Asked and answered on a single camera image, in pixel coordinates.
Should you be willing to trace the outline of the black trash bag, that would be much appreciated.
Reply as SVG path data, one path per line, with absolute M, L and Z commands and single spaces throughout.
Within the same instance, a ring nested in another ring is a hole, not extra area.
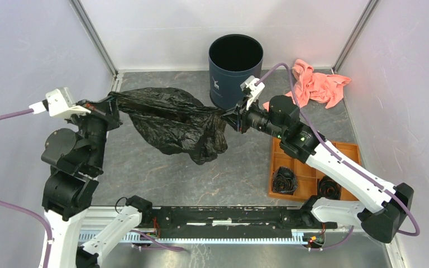
M 205 106 L 187 91 L 145 87 L 110 92 L 141 137 L 162 154 L 186 153 L 197 165 L 226 152 L 225 110 Z

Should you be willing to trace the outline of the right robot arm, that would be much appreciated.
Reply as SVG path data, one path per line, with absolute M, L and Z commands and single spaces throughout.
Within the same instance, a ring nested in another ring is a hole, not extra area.
M 341 153 L 331 141 L 301 122 L 301 109 L 286 95 L 276 95 L 268 110 L 251 103 L 248 97 L 221 117 L 234 130 L 245 133 L 249 128 L 280 140 L 283 152 L 314 168 L 349 191 L 355 201 L 311 197 L 310 206 L 300 213 L 304 226 L 337 224 L 361 227 L 371 238 L 390 243 L 411 216 L 414 190 L 406 183 L 393 184 L 364 169 Z

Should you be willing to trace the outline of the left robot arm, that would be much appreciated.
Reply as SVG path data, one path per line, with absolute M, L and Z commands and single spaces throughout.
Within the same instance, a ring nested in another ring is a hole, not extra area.
M 80 230 L 103 174 L 107 133 L 121 125 L 117 102 L 108 96 L 97 102 L 72 102 L 65 97 L 47 98 L 52 117 L 61 117 L 78 130 L 52 132 L 41 155 L 50 166 L 42 197 L 50 226 L 51 250 L 44 267 L 101 267 L 104 259 L 135 227 L 152 223 L 152 203 L 133 196 L 115 218 L 94 238 L 79 244 Z

